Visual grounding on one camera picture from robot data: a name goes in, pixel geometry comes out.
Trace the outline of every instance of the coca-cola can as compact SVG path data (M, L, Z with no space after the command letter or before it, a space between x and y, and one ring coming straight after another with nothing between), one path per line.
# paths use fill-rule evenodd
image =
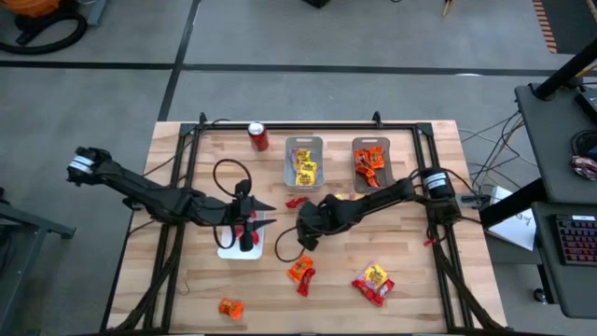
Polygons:
M249 137L253 142L253 147L258 151L268 149L270 142L268 141L268 130L261 122L251 122L249 124Z

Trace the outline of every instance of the computer keyboard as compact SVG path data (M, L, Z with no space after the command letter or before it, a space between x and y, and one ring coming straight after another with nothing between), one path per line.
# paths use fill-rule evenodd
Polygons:
M556 238L564 265L597 266L597 220L592 216L556 215Z

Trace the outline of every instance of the gray floor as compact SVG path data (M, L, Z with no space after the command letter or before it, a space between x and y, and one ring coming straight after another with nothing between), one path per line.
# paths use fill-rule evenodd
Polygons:
M554 69L569 59L547 51L531 0L457 0L444 19L442 2L332 0L318 11L299 0L203 0L185 62ZM70 49L34 58L0 53L0 60L172 63L191 3L112 0L103 25ZM16 34L6 17L0 13L2 40ZM0 68L0 186L19 208L77 227L73 241L52 237L44 245L18 329L64 335L100 327L130 212L112 190L65 182L65 167L77 146L95 146L140 171L169 76ZM185 71L168 120L200 112L210 119L368 119L379 110L385 119L456 119L464 138L466 130L511 116L514 88L542 79ZM496 140L499 129L485 135ZM467 160L483 163L492 146L465 142ZM512 146L533 160L524 130ZM500 171L519 185L538 176L521 160ZM571 320L557 306L533 301L530 292L540 286L534 267L494 269L509 326L594 334L597 322Z

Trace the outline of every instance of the orange vacuum cleaner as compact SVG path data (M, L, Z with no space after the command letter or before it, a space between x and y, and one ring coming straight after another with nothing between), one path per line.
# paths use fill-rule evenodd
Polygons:
M21 54L40 55L72 46L87 31L87 20L78 13L76 0L3 0L0 5L13 12L15 24L21 31L17 38L18 46L0 42L0 50ZM76 21L76 29L60 41L44 46L27 47L41 32L52 24L65 20Z

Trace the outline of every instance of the wooden table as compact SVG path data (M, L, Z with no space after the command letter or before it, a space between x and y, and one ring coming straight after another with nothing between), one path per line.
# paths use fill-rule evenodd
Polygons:
M456 123L432 122L441 166L468 177ZM179 125L178 122L156 125L146 170L172 157ZM348 232L323 237L317 249L307 253L313 258L317 271L309 298L296 292L297 285L285 274L290 265L279 261L273 253L275 239L280 232L295 225L297 215L297 210L285 207L285 202L298 196L288 192L284 184L285 139L290 135L317 135L324 139L326 184L321 191L309 194L315 202L327 193L353 191L351 147L357 136L390 139L396 179L417 168L412 135L404 131L270 131L270 148L265 152L255 152L251 148L246 132L205 132L201 137L193 188L228 201L229 197L215 186L212 169L220 159L239 160L253 175L252 194L277 207L270 216L278 221L267 227L263 256L253 261L219 258L212 231L187 225L170 332L445 331L432 249L423 246L427 226L425 210L417 203L396 205L366 217ZM172 166L168 165L149 177L166 185L171 170ZM241 169L235 166L222 165L218 172L220 183L227 189L232 189L244 178ZM460 181L453 178L452 184L457 192L466 192ZM472 210L464 210L464 215L478 216ZM137 213L132 227L147 221L146 213ZM454 229L467 285L490 315L505 325L481 226L462 221ZM155 224L139 230L128 240L108 327L120 323L148 288L159 233L160 225ZM295 233L283 238L280 250L286 258L297 255L300 246ZM396 283L382 308L374 307L350 285L371 260L377 261ZM218 313L222 298L244 302L243 320L234 321ZM451 287L452 306L458 322L462 318L456 298ZM160 299L163 298L159 298L156 324L161 317Z

